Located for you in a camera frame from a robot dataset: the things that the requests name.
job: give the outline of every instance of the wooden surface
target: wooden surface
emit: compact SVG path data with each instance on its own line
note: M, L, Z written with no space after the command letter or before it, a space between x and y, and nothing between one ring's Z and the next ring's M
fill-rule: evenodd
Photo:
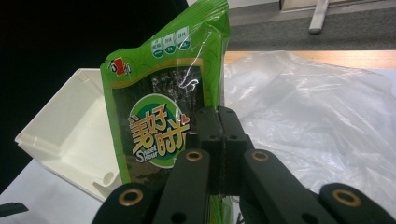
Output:
M258 51L227 51L224 63ZM356 68L396 69L396 50L290 51L308 60Z

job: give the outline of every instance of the seaweed snack package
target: seaweed snack package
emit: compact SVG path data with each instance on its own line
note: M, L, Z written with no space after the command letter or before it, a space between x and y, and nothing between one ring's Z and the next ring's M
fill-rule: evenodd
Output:
M122 183L156 188L194 132L194 113L220 99L230 35L226 0L199 0L136 49L101 65Z

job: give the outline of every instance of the gray floor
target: gray floor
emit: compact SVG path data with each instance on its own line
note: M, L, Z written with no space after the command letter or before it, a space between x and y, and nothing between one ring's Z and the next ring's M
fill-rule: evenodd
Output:
M278 3L231 9L228 50L396 49L396 0L329 7L320 35L308 33L312 15Z

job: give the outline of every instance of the white plastic box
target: white plastic box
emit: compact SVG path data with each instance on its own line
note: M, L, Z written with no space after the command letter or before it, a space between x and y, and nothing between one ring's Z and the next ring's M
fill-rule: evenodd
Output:
M100 201L121 185L99 69L77 70L15 141Z

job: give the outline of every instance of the white plastic sheet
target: white plastic sheet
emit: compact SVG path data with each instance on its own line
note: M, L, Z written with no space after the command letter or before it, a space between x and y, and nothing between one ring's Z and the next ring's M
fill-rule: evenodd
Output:
M249 54L224 73L225 105L255 148L275 153L316 193L345 183L396 217L396 98L387 77L286 51Z

